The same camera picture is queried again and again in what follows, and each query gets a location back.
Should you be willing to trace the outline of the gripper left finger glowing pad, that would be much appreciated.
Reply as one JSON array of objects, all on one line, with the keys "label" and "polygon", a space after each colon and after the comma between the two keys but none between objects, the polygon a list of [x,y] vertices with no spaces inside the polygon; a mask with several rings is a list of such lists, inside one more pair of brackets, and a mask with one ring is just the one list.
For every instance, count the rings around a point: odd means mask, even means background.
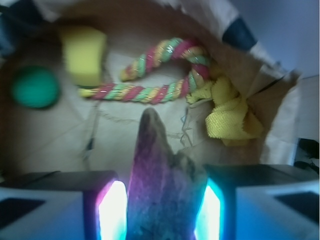
[{"label": "gripper left finger glowing pad", "polygon": [[113,170],[27,173],[0,185],[0,237],[123,240],[127,203]]}]

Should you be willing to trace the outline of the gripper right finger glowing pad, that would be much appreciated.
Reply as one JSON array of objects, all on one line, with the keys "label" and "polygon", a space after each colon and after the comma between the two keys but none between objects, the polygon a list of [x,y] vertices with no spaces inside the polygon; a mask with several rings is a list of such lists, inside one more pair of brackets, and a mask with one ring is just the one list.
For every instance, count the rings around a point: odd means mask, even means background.
[{"label": "gripper right finger glowing pad", "polygon": [[209,165],[197,240],[317,240],[320,180],[291,165]]}]

